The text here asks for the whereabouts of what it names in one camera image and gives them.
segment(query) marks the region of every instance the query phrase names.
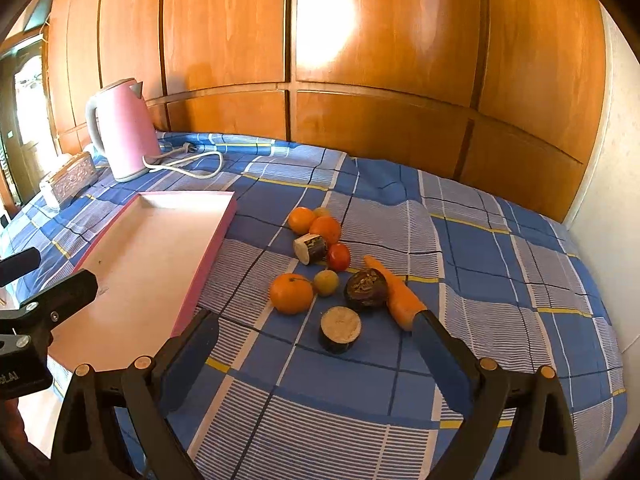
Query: tissue box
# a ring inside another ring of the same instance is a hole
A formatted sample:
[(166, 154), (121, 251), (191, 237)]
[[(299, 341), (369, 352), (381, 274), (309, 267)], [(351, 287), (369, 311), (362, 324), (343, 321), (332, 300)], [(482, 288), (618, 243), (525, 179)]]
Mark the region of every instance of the tissue box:
[(45, 202), (54, 209), (64, 209), (83, 189), (98, 180), (91, 155), (78, 153), (56, 171), (52, 171), (40, 182)]

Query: tomato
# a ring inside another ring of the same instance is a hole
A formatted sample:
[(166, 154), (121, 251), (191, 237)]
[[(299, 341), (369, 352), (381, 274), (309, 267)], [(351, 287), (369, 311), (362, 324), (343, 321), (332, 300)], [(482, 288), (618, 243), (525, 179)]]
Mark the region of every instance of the tomato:
[(330, 269), (337, 272), (347, 270), (351, 263), (351, 251), (345, 244), (333, 244), (329, 247), (326, 261)]

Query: wooden panel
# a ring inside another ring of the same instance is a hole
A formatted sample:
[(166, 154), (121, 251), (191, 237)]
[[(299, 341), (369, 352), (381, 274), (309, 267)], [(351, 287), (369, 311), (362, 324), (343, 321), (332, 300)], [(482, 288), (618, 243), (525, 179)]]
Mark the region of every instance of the wooden panel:
[(479, 118), (460, 182), (561, 222), (580, 186), (584, 168), (508, 124)]
[(159, 105), (151, 105), (148, 107), (151, 121), (153, 122), (156, 130), (166, 132), (169, 130), (169, 124), (166, 120), (166, 105), (161, 103)]
[(42, 29), (42, 90), (44, 92), (45, 101), (47, 102), (47, 119), (49, 120), (49, 131), (54, 141), (56, 153), (60, 153), (59, 147), (56, 145), (56, 123), (53, 118), (53, 108), (51, 107), (51, 89), (49, 88), (49, 76), (47, 67), (49, 66), (49, 27)]
[(297, 79), (468, 106), (480, 0), (297, 0)]
[(604, 95), (597, 0), (490, 0), (480, 111), (587, 162)]
[(60, 143), (60, 151), (62, 151), (62, 153), (71, 153), (71, 155), (75, 155), (82, 151), (82, 146), (80, 145), (80, 140), (78, 139), (78, 133), (76, 131), (60, 135), (58, 137), (58, 142)]
[(28, 32), (19, 32), (18, 34), (14, 34), (12, 37), (7, 38), (2, 43), (0, 43), (0, 56), (4, 56), (5, 53), (13, 50), (14, 47), (22, 43), (23, 41), (30, 40), (31, 38), (35, 38), (40, 34), (39, 28), (34, 28), (29, 30)]
[(296, 103), (298, 130), (291, 134), (295, 142), (453, 176), (465, 134), (465, 110), (311, 91), (298, 92)]
[(9, 216), (15, 216), (18, 208), (15, 206), (14, 197), (2, 171), (0, 171), (0, 200), (2, 200), (2, 206), (9, 213)]
[(69, 79), (66, 73), (66, 22), (71, 0), (53, 0), (49, 15), (47, 65), (53, 120), (57, 132), (73, 128)]
[(80, 147), (84, 149), (86, 145), (91, 143), (91, 137), (89, 137), (89, 129), (86, 127), (86, 124), (80, 127), (78, 131), (78, 142), (80, 143)]
[(33, 13), (33, 10), (35, 9), (38, 1), (39, 0), (31, 0), (29, 2), (29, 4), (24, 8), (22, 14), (18, 17), (18, 19), (14, 23), (14, 26), (6, 35), (6, 38), (4, 38), (4, 41), (10, 40), (12, 36), (15, 36), (17, 34), (22, 34), (25, 27), (27, 26), (27, 23), (29, 23), (31, 14)]
[(284, 91), (235, 92), (167, 105), (174, 132), (217, 132), (286, 139)]
[(102, 0), (100, 69), (104, 86), (127, 77), (144, 81), (145, 99), (162, 95), (159, 0)]
[(164, 0), (169, 94), (284, 80), (285, 0)]
[[(137, 12), (137, 9), (131, 9), (131, 12)], [(100, 89), (97, 23), (98, 0), (71, 0), (66, 62), (76, 124), (84, 123), (87, 99)]]

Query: white wall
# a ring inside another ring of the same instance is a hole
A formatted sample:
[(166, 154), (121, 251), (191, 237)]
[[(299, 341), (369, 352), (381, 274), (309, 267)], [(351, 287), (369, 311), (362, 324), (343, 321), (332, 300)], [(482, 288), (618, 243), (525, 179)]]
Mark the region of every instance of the white wall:
[(598, 139), (565, 225), (618, 336), (626, 419), (587, 479), (604, 478), (640, 423), (640, 64), (603, 10), (607, 87)]

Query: bolt head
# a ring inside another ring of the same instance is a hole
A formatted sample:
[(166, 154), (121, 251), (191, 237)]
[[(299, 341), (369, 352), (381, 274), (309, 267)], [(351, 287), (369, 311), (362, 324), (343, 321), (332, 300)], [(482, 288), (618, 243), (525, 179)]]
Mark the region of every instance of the bolt head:
[(79, 365), (78, 368), (76, 368), (76, 375), (78, 377), (84, 377), (89, 373), (89, 370), (91, 370), (89, 365)]
[(27, 346), (29, 343), (31, 342), (31, 337), (29, 337), (28, 335), (23, 335), (20, 336), (18, 338), (18, 341), (15, 342), (15, 345), (18, 348), (24, 348), (25, 346)]
[(540, 368), (540, 373), (546, 379), (553, 379), (556, 376), (556, 371), (551, 366), (543, 366)]
[(149, 368), (150, 364), (151, 364), (151, 357), (148, 357), (146, 355), (143, 355), (142, 357), (137, 358), (133, 363), (133, 365), (138, 370), (145, 370), (146, 368)]
[(498, 363), (490, 357), (483, 357), (480, 359), (480, 366), (482, 367), (482, 370), (492, 372), (498, 367)]

